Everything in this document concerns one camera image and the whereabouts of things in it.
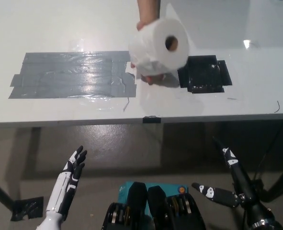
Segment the person's bare hand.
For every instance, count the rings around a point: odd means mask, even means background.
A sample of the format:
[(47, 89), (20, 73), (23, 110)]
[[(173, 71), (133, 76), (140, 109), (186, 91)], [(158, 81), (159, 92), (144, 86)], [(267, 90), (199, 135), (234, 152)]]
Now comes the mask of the person's bare hand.
[[(140, 21), (137, 23), (136, 28), (138, 31), (140, 31), (144, 26), (151, 24), (155, 20), (157, 20), (158, 17), (155, 15), (143, 15), (140, 17)], [(141, 76), (141, 79), (148, 83), (149, 85), (152, 85), (160, 80), (163, 79), (163, 75), (157, 75), (157, 76)]]

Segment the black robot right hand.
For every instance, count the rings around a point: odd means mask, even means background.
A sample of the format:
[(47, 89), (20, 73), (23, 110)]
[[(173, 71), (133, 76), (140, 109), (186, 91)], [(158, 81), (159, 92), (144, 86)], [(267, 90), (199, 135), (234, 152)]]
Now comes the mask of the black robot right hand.
[(238, 158), (220, 140), (215, 137), (213, 140), (230, 169), (235, 191), (231, 192), (199, 183), (192, 183), (192, 187), (212, 202), (231, 208), (241, 206), (246, 211), (247, 225), (251, 229), (272, 224), (275, 220), (273, 213), (261, 203), (252, 181)]

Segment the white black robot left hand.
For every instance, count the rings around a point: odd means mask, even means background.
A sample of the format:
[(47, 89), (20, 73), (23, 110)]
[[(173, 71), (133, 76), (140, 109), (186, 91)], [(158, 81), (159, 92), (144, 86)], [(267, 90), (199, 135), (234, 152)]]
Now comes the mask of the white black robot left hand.
[(62, 216), (65, 221), (73, 201), (82, 170), (85, 166), (87, 151), (80, 146), (73, 152), (66, 162), (62, 172), (58, 175), (51, 193), (46, 210)]

